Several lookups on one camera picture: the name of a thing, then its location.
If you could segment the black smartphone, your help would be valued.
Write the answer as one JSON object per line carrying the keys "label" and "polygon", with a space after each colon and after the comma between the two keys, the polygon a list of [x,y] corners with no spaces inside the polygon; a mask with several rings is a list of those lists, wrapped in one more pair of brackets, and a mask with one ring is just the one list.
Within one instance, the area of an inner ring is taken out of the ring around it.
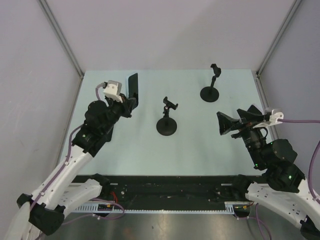
{"label": "black smartphone", "polygon": [[111,138],[110,136],[107,136],[107,137],[105,138],[105,140],[106,140],[106,142],[110,142],[110,141],[112,140],[112,138]]}

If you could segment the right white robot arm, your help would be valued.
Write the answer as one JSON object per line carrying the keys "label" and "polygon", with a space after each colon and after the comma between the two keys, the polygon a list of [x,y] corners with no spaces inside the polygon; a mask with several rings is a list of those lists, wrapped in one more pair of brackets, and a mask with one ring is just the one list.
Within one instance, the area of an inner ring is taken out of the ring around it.
{"label": "right white robot arm", "polygon": [[287,139],[270,143],[261,130],[286,122],[278,109],[259,111],[254,105],[238,109],[238,119],[217,112],[220,135],[231,131],[233,139],[241,138],[252,159],[254,169],[263,171],[268,184],[264,188],[246,175],[239,174],[230,186],[237,201],[252,201],[282,216],[300,230],[306,240],[320,238],[320,196],[312,187],[311,175],[305,175],[294,163],[298,154]]}

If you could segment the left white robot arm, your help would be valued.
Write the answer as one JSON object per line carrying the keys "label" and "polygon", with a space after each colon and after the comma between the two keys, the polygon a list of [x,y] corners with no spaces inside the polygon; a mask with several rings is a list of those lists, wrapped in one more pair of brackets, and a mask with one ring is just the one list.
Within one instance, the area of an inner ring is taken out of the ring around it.
{"label": "left white robot arm", "polygon": [[114,125],[121,118],[130,118],[138,106],[138,95],[127,98],[119,95],[120,101],[108,97],[88,105],[82,125],[76,127],[68,140],[68,151],[49,177],[32,194],[21,194],[17,204],[30,204],[28,221],[44,235],[52,235],[65,218],[77,207],[92,199],[105,200],[110,196],[110,181],[96,173],[66,193],[66,188],[108,142]]}

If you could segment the black phone stand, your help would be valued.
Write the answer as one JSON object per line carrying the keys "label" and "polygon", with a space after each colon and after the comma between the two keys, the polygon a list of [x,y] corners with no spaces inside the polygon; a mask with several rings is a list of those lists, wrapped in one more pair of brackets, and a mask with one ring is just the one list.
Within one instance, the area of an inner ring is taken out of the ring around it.
{"label": "black phone stand", "polygon": [[214,85],[217,78],[220,77],[222,69],[215,63],[212,63],[210,67],[212,68],[214,75],[212,76],[210,86],[206,86],[200,91],[200,98],[207,103],[214,103],[220,96],[219,91],[214,87]]}
{"label": "black phone stand", "polygon": [[168,137],[173,135],[178,128],[177,122],[170,117],[170,109],[176,110],[178,104],[169,101],[167,96],[163,99],[163,103],[165,104],[163,108],[163,117],[157,121],[156,130],[162,136]]}

